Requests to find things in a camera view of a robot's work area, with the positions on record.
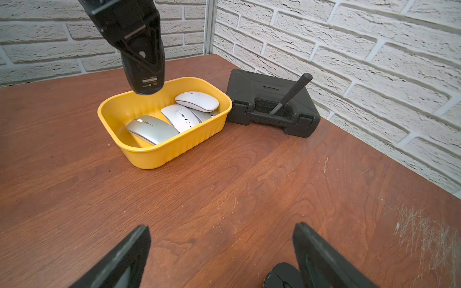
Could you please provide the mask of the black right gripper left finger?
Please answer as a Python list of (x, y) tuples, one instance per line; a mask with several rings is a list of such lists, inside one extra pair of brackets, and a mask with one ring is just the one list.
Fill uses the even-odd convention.
[(72, 288), (138, 288), (151, 247), (147, 225), (133, 229)]

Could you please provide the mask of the black mouse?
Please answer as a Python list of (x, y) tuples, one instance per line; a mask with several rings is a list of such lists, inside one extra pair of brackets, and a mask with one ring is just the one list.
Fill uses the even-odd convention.
[(265, 277), (263, 288), (304, 288), (301, 273), (289, 263), (274, 266)]
[(163, 88), (166, 72), (163, 46), (155, 52), (139, 51), (135, 59), (121, 52), (121, 60), (133, 92), (148, 96)]

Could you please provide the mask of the yellow plastic storage box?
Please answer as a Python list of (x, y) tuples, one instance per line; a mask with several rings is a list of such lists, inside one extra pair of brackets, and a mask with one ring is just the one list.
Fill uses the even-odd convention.
[[(151, 145), (128, 131), (130, 122), (145, 115), (168, 123), (161, 109), (175, 104), (176, 96), (189, 91), (215, 97), (219, 101), (218, 114), (157, 145)], [(140, 169), (155, 169), (219, 133), (231, 109), (232, 100), (224, 92), (203, 79), (184, 77), (165, 82), (163, 89), (151, 96), (129, 91), (110, 97), (99, 106), (97, 113), (104, 128), (132, 165)]]

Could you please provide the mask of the silver mouse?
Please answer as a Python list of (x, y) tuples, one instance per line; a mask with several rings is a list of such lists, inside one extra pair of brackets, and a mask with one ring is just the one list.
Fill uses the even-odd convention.
[(213, 117), (215, 117), (215, 116), (217, 116), (219, 114), (219, 112), (217, 110), (212, 111), (212, 112), (202, 112), (202, 111), (192, 109), (192, 108), (189, 108), (189, 110), (191, 111), (191, 113), (195, 117), (197, 117), (199, 122), (205, 122), (205, 121), (210, 120), (211, 118), (213, 118)]

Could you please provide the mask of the black plastic tool case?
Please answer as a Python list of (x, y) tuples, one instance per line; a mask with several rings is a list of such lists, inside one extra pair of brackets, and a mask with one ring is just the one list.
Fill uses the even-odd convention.
[(232, 100), (227, 120), (244, 126), (258, 122), (280, 127), (288, 135), (308, 138), (321, 121), (306, 89), (312, 80), (309, 73), (295, 82), (233, 69), (226, 91)]

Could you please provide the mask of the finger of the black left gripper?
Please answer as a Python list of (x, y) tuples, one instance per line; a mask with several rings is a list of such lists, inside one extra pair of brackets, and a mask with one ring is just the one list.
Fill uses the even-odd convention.
[(109, 44), (152, 73), (164, 73), (160, 13), (154, 1), (80, 1)]

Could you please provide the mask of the white mouse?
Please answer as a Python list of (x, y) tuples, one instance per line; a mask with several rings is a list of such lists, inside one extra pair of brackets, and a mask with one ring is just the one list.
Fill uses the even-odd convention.
[(161, 113), (179, 133), (183, 133), (200, 124), (197, 117), (187, 107), (180, 104), (167, 106), (161, 109)]
[(127, 130), (152, 145), (158, 145), (179, 135), (173, 126), (150, 115), (132, 120), (128, 123)]
[(192, 108), (201, 112), (213, 112), (219, 107), (219, 101), (206, 93), (189, 91), (175, 97), (177, 104)]

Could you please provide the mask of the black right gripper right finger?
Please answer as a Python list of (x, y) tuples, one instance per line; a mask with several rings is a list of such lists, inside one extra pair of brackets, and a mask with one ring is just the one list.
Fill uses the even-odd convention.
[(292, 242), (305, 288), (377, 287), (308, 224), (295, 225)]

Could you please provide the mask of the aluminium corner post left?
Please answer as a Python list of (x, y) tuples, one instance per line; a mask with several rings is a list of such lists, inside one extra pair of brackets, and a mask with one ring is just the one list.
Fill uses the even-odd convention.
[(214, 32), (217, 16), (217, 0), (206, 0), (205, 29), (204, 29), (204, 55), (213, 53)]

